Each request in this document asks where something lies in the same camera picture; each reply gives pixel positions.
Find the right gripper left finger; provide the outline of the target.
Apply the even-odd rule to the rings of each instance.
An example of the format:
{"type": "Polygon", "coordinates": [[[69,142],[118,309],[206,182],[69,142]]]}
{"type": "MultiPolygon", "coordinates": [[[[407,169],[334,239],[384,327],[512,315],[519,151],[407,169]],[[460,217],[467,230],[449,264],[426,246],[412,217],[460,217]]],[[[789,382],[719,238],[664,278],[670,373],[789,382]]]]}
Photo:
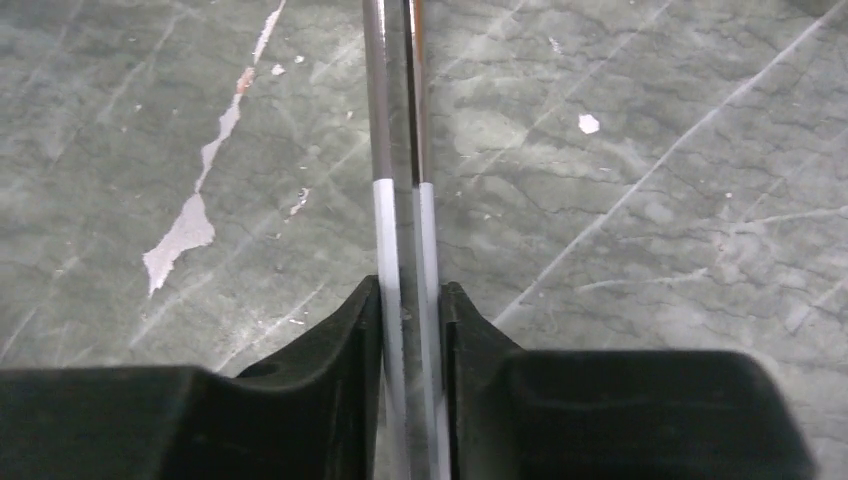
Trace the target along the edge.
{"type": "Polygon", "coordinates": [[[5,370],[5,479],[369,479],[381,301],[330,316],[235,377],[197,366],[5,370]]]}

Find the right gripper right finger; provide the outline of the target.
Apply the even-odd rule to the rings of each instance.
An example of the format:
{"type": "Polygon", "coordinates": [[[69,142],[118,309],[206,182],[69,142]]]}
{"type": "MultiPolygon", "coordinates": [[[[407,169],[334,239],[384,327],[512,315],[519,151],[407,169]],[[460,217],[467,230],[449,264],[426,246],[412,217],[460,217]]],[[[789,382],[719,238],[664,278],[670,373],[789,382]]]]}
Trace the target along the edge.
{"type": "Polygon", "coordinates": [[[813,479],[776,383],[727,350],[531,350],[440,292],[455,479],[813,479]]]}

